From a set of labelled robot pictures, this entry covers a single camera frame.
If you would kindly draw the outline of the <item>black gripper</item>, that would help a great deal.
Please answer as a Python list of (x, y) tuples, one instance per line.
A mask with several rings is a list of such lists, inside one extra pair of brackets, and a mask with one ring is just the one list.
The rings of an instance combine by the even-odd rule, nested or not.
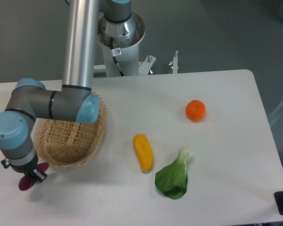
[(25, 174), (25, 176), (28, 178), (28, 181), (33, 184), (42, 183), (48, 176), (45, 169), (37, 169), (38, 160), (31, 160), (28, 163), (19, 165), (18, 163), (15, 164), (14, 162), (9, 164), (8, 159), (3, 159), (0, 163), (5, 169), (11, 166), (15, 172)]

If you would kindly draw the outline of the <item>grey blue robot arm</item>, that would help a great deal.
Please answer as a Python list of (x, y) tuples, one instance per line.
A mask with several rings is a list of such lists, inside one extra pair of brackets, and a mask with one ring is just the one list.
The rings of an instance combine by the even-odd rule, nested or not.
[(30, 184), (46, 178), (47, 164), (39, 164), (31, 139), (38, 118), (94, 123), (100, 110), (92, 94), (95, 46), (99, 13), (111, 23), (121, 24), (132, 15), (128, 0), (71, 0), (65, 69), (60, 91), (47, 90), (32, 78), (21, 79), (0, 113), (1, 164), (22, 173)]

